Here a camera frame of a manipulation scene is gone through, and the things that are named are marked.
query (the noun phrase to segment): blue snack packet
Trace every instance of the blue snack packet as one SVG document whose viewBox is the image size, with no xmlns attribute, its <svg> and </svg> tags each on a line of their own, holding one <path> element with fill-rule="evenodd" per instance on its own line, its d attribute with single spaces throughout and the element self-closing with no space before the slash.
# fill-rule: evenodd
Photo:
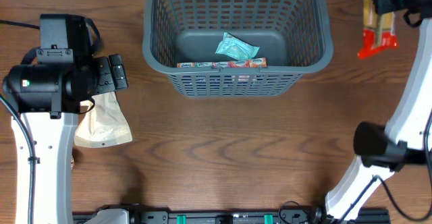
<svg viewBox="0 0 432 224">
<path fill-rule="evenodd" d="M 248 45 L 229 33 L 223 34 L 223 40 L 216 49 L 216 54 L 228 55 L 231 58 L 244 61 L 257 55 L 259 47 Z"/>
</svg>

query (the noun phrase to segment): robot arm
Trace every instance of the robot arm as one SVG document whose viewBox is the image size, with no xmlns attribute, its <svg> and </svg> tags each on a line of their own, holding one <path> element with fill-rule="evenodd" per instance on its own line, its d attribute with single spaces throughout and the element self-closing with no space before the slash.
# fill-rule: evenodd
<svg viewBox="0 0 432 224">
<path fill-rule="evenodd" d="M 364 164 L 368 160 L 367 157 L 355 156 L 341 182 L 325 197 L 327 214 L 335 219 L 341 219 L 344 216 L 344 213 L 358 198 L 361 191 L 371 182 L 373 176 L 378 175 L 383 180 L 386 180 L 394 174 L 392 169 L 399 167 L 397 162 L 404 159 L 409 161 L 410 156 L 419 153 L 418 150 L 423 151 L 423 131 L 427 124 L 428 112 L 432 109 L 432 94 L 430 93 L 430 86 L 432 85 L 432 21 L 430 19 L 423 20 L 421 24 L 418 45 L 416 59 L 402 100 L 383 132 L 387 136 L 387 140 L 390 141 L 388 142 L 389 145 L 384 149 L 384 151 L 387 151 L 387 155 L 378 160 L 381 164 L 372 164 L 370 167 L 366 167 Z M 373 147 L 372 144 L 364 142 L 364 138 L 361 139 L 357 145 L 364 144 L 367 146 L 365 148 L 372 150 L 370 149 Z M 406 145 L 406 150 L 401 154 L 397 152 L 398 156 L 396 156 L 394 154 L 396 150 L 391 149 L 397 146 L 398 143 Z M 356 154 L 358 154 L 358 151 L 363 154 L 368 151 L 354 147 Z M 379 181 L 372 183 L 362 198 L 344 217 L 344 220 L 348 221 L 357 218 L 358 210 L 378 188 L 379 184 Z"/>
<path fill-rule="evenodd" d="M 38 63 L 23 60 L 3 81 L 11 111 L 20 114 L 12 118 L 18 154 L 16 223 L 73 223 L 71 156 L 80 102 L 126 89 L 128 82 L 119 55 L 92 57 L 100 42 L 92 20 L 45 14 L 40 24 Z M 98 36 L 92 45 L 87 26 Z M 36 174 L 19 119 L 34 145 Z"/>
</svg>

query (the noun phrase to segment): wooden table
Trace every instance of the wooden table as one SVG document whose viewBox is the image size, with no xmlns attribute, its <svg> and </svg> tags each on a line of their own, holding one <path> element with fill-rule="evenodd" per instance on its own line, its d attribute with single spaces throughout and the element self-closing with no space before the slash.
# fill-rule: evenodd
<svg viewBox="0 0 432 224">
<path fill-rule="evenodd" d="M 141 52 L 144 0 L 0 0 L 0 19 L 38 24 L 41 13 L 94 20 L 105 42 L 98 55 L 119 53 L 130 87 L 117 94 L 133 142 L 75 148 L 74 211 L 104 204 L 143 203 L 180 210 L 279 208 L 313 204 L 351 163 L 361 121 L 385 124 L 405 87 L 418 30 L 396 20 L 400 48 L 360 61 L 362 0 L 327 0 L 335 46 L 323 71 L 304 76 L 269 98 L 192 100 L 152 70 Z M 37 30 L 0 26 L 0 78 L 39 46 Z M 0 222 L 13 223 L 16 150 L 10 116 L 0 110 Z M 430 203 L 426 167 L 407 166 L 388 181 L 413 215 Z M 380 187 L 367 206 L 387 207 L 406 221 Z"/>
</svg>

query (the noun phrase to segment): red and yellow package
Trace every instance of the red and yellow package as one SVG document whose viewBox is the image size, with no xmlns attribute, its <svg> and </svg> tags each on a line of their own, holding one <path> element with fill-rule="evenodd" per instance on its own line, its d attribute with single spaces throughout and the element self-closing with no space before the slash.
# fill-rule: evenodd
<svg viewBox="0 0 432 224">
<path fill-rule="evenodd" d="M 229 66 L 232 68 L 249 67 L 249 60 L 245 61 L 230 61 Z"/>
<path fill-rule="evenodd" d="M 397 48 L 394 13 L 378 15 L 372 0 L 363 0 L 363 48 L 358 57 L 364 59 L 388 48 Z"/>
</svg>

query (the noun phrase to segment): gray plastic basket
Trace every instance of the gray plastic basket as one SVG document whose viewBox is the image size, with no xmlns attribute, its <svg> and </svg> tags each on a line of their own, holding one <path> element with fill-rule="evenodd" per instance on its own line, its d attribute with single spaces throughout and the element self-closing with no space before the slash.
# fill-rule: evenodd
<svg viewBox="0 0 432 224">
<path fill-rule="evenodd" d="M 215 54 L 224 32 L 259 46 L 268 67 L 176 67 L 233 60 Z M 146 0 L 142 52 L 181 94 L 268 96 L 323 69 L 333 43 L 325 0 Z"/>
</svg>

